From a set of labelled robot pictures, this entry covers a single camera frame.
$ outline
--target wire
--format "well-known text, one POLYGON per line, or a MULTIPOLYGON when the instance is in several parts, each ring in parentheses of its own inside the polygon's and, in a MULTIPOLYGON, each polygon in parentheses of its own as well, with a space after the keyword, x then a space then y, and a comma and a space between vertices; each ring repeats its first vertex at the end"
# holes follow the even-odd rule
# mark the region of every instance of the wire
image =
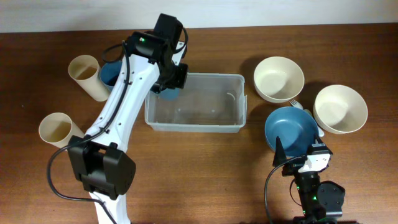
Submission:
POLYGON ((51 165, 52 162, 54 161, 54 159, 63 151, 66 151, 72 147, 76 147, 85 143, 88 143, 89 141, 93 140, 94 138, 97 138, 98 136, 100 136, 101 134, 103 134, 104 132, 106 132, 106 130, 109 128, 109 126, 111 125, 111 123, 113 122, 113 120, 115 119, 120 106, 123 102, 124 96, 126 95, 127 92, 127 88, 129 86, 129 81, 130 81, 130 61, 129 61, 129 57, 127 56, 127 52, 126 52, 126 44, 124 43, 124 41, 122 42, 122 44, 120 44, 123 47, 123 53, 126 56, 126 67, 127 67, 127 74, 126 74, 126 79, 124 81, 124 88, 122 91, 122 94, 119 98, 119 101, 115 107, 115 110, 113 111, 109 121, 105 124, 105 126, 103 128, 100 128, 100 131, 96 134, 94 134, 92 137, 82 140, 80 142, 76 142, 74 144, 71 145, 67 145, 64 146, 62 148, 60 148, 59 150, 57 150, 49 159, 49 163, 47 164, 47 182, 49 183, 49 186, 51 188, 51 190, 54 192, 54 194, 60 198, 63 199, 67 199, 67 200, 74 200, 74 201, 79 201, 79 202, 96 202, 98 204, 100 204, 104 210, 104 212, 106 213, 106 215, 109 217, 109 219, 112 221, 113 224, 116 224, 116 221, 114 220, 114 218, 112 217, 112 215, 109 213, 108 209, 105 206, 105 203, 101 200, 98 199, 93 199, 93 198, 78 198, 78 197, 70 197, 70 196, 66 196, 64 194, 61 194, 54 186, 52 180, 51 180, 51 165))
POLYGON ((184 45, 182 47, 180 47, 179 49, 175 49, 175 51, 174 51, 175 54, 181 52, 182 49, 184 49, 184 47, 186 47, 187 44, 188 44, 188 33, 187 33, 187 30, 184 27, 182 28, 182 30, 184 31, 184 35, 185 35, 185 42, 184 42, 184 45))
POLYGON ((273 173, 274 173, 278 168, 280 168, 280 167, 284 166, 285 164, 288 164, 288 163, 290 163, 290 162, 292 162, 292 161, 294 161, 294 160, 296 160, 296 159, 301 159, 301 158, 303 158, 303 157, 305 157, 305 156, 306 156, 306 155, 296 156, 296 157, 293 157, 293 158, 291 158, 291 159, 288 159, 288 160, 286 160, 285 162, 279 164, 277 167, 273 168, 273 169, 271 170, 271 172, 268 174, 268 177, 267 177, 267 180, 266 180, 266 184, 265 184, 265 186, 264 186, 264 204, 265 204, 265 206, 266 206, 266 213, 267 213, 267 217, 268 217, 268 220, 269 220, 269 224, 274 224, 274 223, 272 222, 272 218, 271 218, 271 215, 270 215, 270 213, 269 213, 269 210, 268 210, 268 203, 267 203, 267 188, 268 188, 269 179, 271 178, 271 176, 273 175, 273 173))
POLYGON ((290 197, 292 198, 292 200, 294 201, 294 203, 296 203, 297 205, 301 206, 301 204, 297 203, 296 200, 294 200, 293 195, 292 195, 292 186, 293 186, 294 180, 295 180, 295 179, 292 180, 292 182, 290 183, 290 187, 289 187, 290 197))
POLYGON ((118 47, 122 47, 122 44, 116 44, 116 45, 113 45, 113 46, 108 47, 107 49, 105 49, 105 50, 102 52, 102 54, 101 54, 102 60, 103 60, 104 62, 106 62, 106 63, 114 63, 114 62, 120 61, 120 60, 123 58, 123 52, 124 52, 123 49, 122 49, 122 51, 120 52, 120 55, 119 55, 118 58, 116 58, 116 59, 114 59, 114 60, 107 60, 107 59, 106 59, 106 54, 107 54, 109 51, 111 51, 111 50, 113 50, 113 49, 115 49, 115 48, 118 48, 118 47))

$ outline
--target cup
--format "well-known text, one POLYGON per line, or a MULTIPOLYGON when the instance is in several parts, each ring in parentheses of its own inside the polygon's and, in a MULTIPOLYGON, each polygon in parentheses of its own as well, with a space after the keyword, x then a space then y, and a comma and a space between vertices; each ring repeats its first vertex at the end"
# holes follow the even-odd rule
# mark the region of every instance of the cup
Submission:
POLYGON ((291 59, 269 57, 254 71, 258 94, 271 103, 283 103, 296 97, 304 87, 304 74, 291 59))
POLYGON ((68 67, 68 73, 94 100, 105 101, 109 90, 101 82, 98 74, 100 65, 97 59, 90 55, 81 55, 73 59, 68 67))
POLYGON ((346 134, 362 128, 368 119, 365 100, 355 90, 343 85, 330 85, 321 90, 313 106, 319 126, 334 134, 346 134))
POLYGON ((40 123, 39 135, 43 141, 59 148, 68 145, 73 135, 84 137, 83 131, 64 113, 46 116, 40 123))
POLYGON ((106 63, 102 66, 101 72, 99 73, 99 79, 104 86, 112 91, 116 81, 118 80, 120 69, 122 68, 122 62, 117 61, 113 63, 106 63))

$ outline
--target brown table surface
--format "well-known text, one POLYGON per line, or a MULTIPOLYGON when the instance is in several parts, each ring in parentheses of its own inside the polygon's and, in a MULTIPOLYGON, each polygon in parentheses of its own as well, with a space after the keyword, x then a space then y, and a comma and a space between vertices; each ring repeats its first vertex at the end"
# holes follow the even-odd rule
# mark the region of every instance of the brown table surface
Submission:
MULTIPOLYGON (((131 30, 0 34, 0 223, 96 223, 93 203, 55 196, 45 168, 56 150, 38 135, 53 112, 87 130, 102 110, 68 75, 69 62, 117 44, 131 30)), ((134 222, 266 223, 264 182, 274 153, 264 137, 268 115, 287 103, 264 101, 252 81, 270 56, 297 62, 305 86, 296 97, 312 108, 331 84, 348 85, 366 100, 369 118, 351 134, 326 133, 334 152, 321 174, 346 189, 343 217, 360 223, 398 221, 398 24, 189 29, 183 60, 191 72, 239 73, 246 79, 248 118, 238 134, 155 132, 144 110, 132 130, 128 156, 137 164, 127 193, 134 222)), ((289 196, 291 177, 269 185, 275 220, 302 215, 289 196)), ((66 153, 53 166, 59 191, 87 197, 66 153)))

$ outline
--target white background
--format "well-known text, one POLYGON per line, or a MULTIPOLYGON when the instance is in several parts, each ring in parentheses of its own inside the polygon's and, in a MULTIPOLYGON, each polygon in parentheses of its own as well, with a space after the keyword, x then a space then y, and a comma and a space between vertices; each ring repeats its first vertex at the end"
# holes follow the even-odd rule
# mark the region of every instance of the white background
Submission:
POLYGON ((398 22, 398 0, 0 0, 0 32, 398 22))

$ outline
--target white fork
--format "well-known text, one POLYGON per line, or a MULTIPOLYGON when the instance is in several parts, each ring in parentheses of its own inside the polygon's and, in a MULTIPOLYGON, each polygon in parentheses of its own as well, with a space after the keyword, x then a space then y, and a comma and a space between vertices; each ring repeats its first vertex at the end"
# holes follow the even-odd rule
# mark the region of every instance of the white fork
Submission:
MULTIPOLYGON (((290 103, 293 107, 295 107, 295 108, 298 108, 298 109, 300 109, 300 110, 303 109, 303 105, 301 105, 301 103, 299 103, 299 102, 297 102, 297 101, 295 101, 295 100, 290 100, 289 103, 290 103)), ((304 111, 305 111, 307 114, 309 114, 310 116, 312 116, 311 111, 309 111, 309 110, 307 110, 307 109, 305 109, 304 111)), ((323 137, 323 136, 325 135, 325 133, 323 132, 323 130, 322 130, 319 126, 318 126, 318 132, 319 132, 319 137, 323 137)))

